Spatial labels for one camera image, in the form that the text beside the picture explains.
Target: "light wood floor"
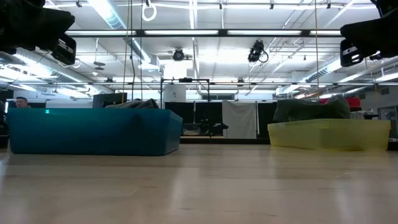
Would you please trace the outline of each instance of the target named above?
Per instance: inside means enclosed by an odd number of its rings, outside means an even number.
[[[182,145],[165,157],[0,153],[1,224],[396,224],[398,154]]]

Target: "white curtain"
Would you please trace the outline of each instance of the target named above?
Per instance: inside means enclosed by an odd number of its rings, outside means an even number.
[[[256,139],[256,106],[254,103],[223,101],[224,138]]]

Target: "translucent yellow bin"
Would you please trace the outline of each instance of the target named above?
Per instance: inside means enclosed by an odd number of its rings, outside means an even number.
[[[271,145],[341,151],[387,150],[390,121],[314,119],[268,124]]]

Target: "blue box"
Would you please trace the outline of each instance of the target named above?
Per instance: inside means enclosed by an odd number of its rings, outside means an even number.
[[[164,156],[179,148],[182,118],[157,109],[10,108],[14,154]]]

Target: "fluorescent light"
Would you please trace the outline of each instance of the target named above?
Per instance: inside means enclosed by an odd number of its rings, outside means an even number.
[[[110,19],[115,14],[108,0],[88,0],[88,2],[104,19]]]
[[[301,30],[229,30],[228,35],[300,35]]]
[[[340,95],[341,93],[330,93],[330,94],[324,94],[322,96],[319,96],[320,99],[327,99],[327,98],[331,98],[332,96],[335,95]]]
[[[363,90],[364,88],[365,88],[365,87],[355,88],[355,89],[353,89],[353,90],[350,90],[350,91],[345,92],[344,94],[347,94],[347,93],[355,93],[355,92],[357,92],[357,91],[359,91],[359,90]]]
[[[340,62],[340,59],[335,60],[334,62],[332,62],[331,64],[329,64],[329,65],[327,66],[327,70],[328,70],[329,72],[334,72],[334,71],[336,71],[336,70],[338,70],[338,69],[341,69],[341,62]]]
[[[146,35],[217,35],[218,30],[146,30]]]
[[[75,81],[75,82],[78,82],[78,83],[80,83],[80,84],[82,85],[81,80],[79,80],[79,79],[77,79],[77,78],[74,78],[74,77],[72,77],[72,76],[70,76],[70,75],[68,75],[68,74],[66,74],[66,73],[62,73],[62,72],[60,72],[60,71],[58,71],[58,73],[62,74],[63,76],[66,76],[66,77],[70,78],[71,80],[73,80],[73,81]]]
[[[15,88],[20,88],[20,89],[23,89],[23,90],[28,90],[28,91],[36,91],[35,88],[32,88],[32,87],[24,85],[24,84],[20,84],[20,85],[10,84],[10,86],[15,87]]]
[[[70,30],[66,32],[67,35],[137,35],[136,31],[125,30]]]
[[[316,35],[317,31],[312,30],[310,35]],[[340,30],[318,30],[318,35],[341,35]]]
[[[355,78],[358,78],[358,77],[359,77],[359,75],[357,75],[357,74],[351,75],[351,76],[349,76],[349,77],[347,77],[347,78],[344,78],[344,79],[340,80],[339,82],[340,82],[340,83],[341,83],[341,82],[348,82],[348,81],[354,80]]]
[[[159,66],[150,64],[150,63],[142,63],[141,65],[138,65],[138,68],[141,70],[157,70],[159,71]]]
[[[75,91],[75,90],[69,90],[69,89],[61,88],[61,89],[58,89],[57,91],[59,93],[61,93],[61,94],[64,94],[64,95],[67,95],[67,96],[72,96],[72,97],[75,97],[75,98],[87,98],[88,97],[86,94],[80,93],[80,92]]]
[[[306,94],[301,94],[299,96],[296,96],[295,98],[296,99],[302,99],[302,98],[305,98],[306,96],[307,96]]]
[[[384,75],[383,77],[380,77],[380,78],[376,79],[376,82],[385,82],[385,81],[393,80],[393,79],[396,79],[396,78],[398,78],[398,73],[393,73],[393,74],[390,74],[390,75]]]
[[[47,67],[37,63],[35,60],[27,58],[23,55],[15,54],[15,57],[23,60],[27,65],[13,65],[13,67],[19,68],[21,70],[25,70],[27,72],[33,73],[40,77],[50,77],[52,71],[49,70]]]

